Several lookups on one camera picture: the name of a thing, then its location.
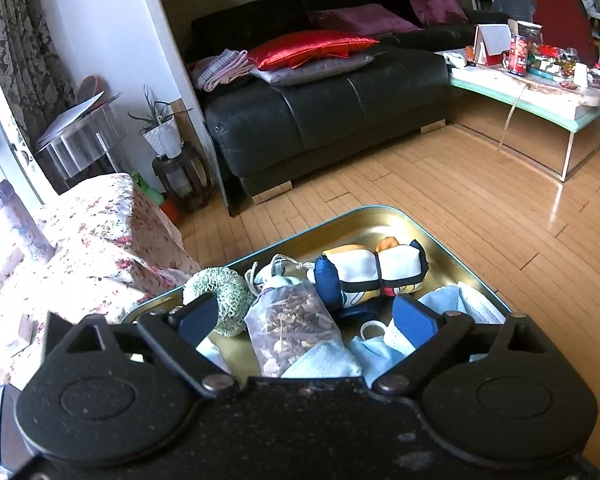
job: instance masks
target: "red can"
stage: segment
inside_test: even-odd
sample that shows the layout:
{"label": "red can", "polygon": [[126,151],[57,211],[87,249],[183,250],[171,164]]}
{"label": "red can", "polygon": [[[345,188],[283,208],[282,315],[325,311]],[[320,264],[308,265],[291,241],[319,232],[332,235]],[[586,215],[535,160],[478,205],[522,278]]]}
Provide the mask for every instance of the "red can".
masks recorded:
{"label": "red can", "polygon": [[526,56],[529,52],[529,42],[517,34],[511,37],[509,43],[509,63],[507,69],[512,74],[524,76],[526,74]]}

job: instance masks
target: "thermos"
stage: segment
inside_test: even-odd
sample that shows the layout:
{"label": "thermos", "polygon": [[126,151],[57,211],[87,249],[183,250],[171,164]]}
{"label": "thermos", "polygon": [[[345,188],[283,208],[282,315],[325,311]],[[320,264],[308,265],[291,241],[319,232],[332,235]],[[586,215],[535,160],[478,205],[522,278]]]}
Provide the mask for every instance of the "thermos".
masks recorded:
{"label": "thermos", "polygon": [[10,230],[16,235],[16,243],[20,249],[34,262],[48,263],[56,248],[40,232],[8,180],[0,183],[0,210],[9,223]]}

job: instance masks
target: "white flower pot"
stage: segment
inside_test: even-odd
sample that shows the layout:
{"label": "white flower pot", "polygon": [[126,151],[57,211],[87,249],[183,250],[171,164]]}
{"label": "white flower pot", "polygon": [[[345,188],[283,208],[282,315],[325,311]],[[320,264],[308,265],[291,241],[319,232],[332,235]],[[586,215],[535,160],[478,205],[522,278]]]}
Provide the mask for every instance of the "white flower pot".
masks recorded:
{"label": "white flower pot", "polygon": [[158,156],[166,155],[168,158],[173,158],[182,152],[182,139],[174,118],[145,133],[144,138]]}

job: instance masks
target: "curtain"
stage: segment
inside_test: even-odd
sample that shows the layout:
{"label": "curtain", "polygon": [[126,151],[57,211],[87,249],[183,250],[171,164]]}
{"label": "curtain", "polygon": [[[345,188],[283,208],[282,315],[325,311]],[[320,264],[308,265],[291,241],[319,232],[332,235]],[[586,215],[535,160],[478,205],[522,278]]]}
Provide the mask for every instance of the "curtain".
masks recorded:
{"label": "curtain", "polygon": [[[40,0],[0,0],[0,87],[18,129],[12,147],[19,160],[35,166],[36,141],[75,100]],[[64,191],[51,161],[38,159],[56,191]]]}

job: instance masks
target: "plastic bag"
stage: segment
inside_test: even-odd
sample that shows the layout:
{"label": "plastic bag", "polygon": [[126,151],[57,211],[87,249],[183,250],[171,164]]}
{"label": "plastic bag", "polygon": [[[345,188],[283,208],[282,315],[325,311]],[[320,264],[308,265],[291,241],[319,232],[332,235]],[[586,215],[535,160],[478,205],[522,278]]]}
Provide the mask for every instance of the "plastic bag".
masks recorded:
{"label": "plastic bag", "polygon": [[265,377],[281,377],[318,343],[342,346],[340,330],[309,282],[267,288],[244,321]]}

